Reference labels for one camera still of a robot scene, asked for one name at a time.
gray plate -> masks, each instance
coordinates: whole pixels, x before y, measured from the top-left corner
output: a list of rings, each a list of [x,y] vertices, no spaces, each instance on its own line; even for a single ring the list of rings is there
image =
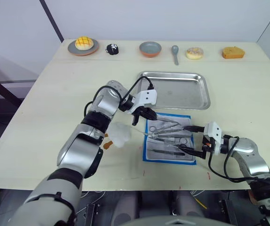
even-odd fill
[[[92,40],[93,40],[94,46],[88,50],[79,50],[78,48],[75,47],[75,41],[72,41],[68,46],[68,51],[76,56],[86,56],[86,55],[92,54],[96,52],[97,49],[99,48],[99,43],[95,39],[92,39]]]
[[[157,103],[152,108],[204,110],[210,106],[207,84],[196,73],[141,72],[151,79],[157,90]],[[139,82],[138,92],[146,90],[148,81]]]

gray bowl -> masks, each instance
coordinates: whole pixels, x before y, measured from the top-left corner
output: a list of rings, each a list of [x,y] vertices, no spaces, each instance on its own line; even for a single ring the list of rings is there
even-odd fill
[[[161,52],[162,47],[158,42],[146,41],[139,46],[139,49],[144,56],[155,57]]]

gray floor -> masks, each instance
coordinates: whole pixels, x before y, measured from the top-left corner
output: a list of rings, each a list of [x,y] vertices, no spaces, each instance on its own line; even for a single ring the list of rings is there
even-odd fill
[[[2,135],[11,116],[0,117],[0,136]],[[0,226],[5,226],[11,218],[14,211],[23,203],[30,191],[19,190],[1,190],[0,200]],[[100,214],[96,216],[94,225],[105,226],[109,225],[114,208],[123,192],[106,192],[105,196],[97,203],[101,204]],[[220,221],[225,220],[220,206],[219,199],[229,199],[233,201],[235,214],[237,216],[238,225],[253,226],[256,225],[262,218],[256,206],[253,206],[248,197],[247,191],[237,192],[222,192],[222,191],[206,191],[198,196],[199,200],[207,206],[207,210],[203,210],[207,218],[212,218]],[[80,202],[79,209],[86,204],[100,197],[102,193],[90,192]],[[155,215],[170,214],[168,203],[170,201],[169,191],[145,191],[142,192],[142,206],[140,209],[140,217],[148,217]],[[78,226],[84,225],[84,212],[78,215]]]

orange bowl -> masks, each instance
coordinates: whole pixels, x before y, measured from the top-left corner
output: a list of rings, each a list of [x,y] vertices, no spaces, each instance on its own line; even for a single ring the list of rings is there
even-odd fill
[[[154,41],[146,41],[141,43],[139,46],[140,52],[146,56],[146,57],[155,57],[157,56],[161,50],[162,47],[159,43]]]

white table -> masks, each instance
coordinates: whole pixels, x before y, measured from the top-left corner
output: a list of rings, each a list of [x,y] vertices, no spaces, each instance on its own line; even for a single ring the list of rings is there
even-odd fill
[[[56,169],[57,154],[75,126],[83,108],[96,90],[109,80],[129,88],[141,71],[193,72],[203,75],[211,106],[202,111],[164,110],[158,112],[191,115],[195,125],[216,121],[223,132],[252,139],[270,166],[270,60],[256,43],[247,42],[166,42],[155,58],[143,57],[141,41],[101,40],[100,49],[89,56],[72,56],[65,40],[46,66],[0,139],[0,188],[34,189]],[[120,53],[104,49],[116,43]],[[179,66],[172,61],[170,47],[178,45]],[[205,56],[192,61],[184,51],[202,47]],[[246,51],[243,59],[224,59],[221,50],[238,46]],[[117,112],[114,121],[131,125],[132,116]],[[144,130],[145,120],[137,128]],[[197,166],[142,161],[143,134],[132,131],[123,148],[113,145],[104,151],[96,174],[86,179],[83,190],[216,190],[248,188],[215,176],[207,160]],[[225,155],[214,157],[213,167],[222,172]],[[234,159],[228,171],[242,176]]]

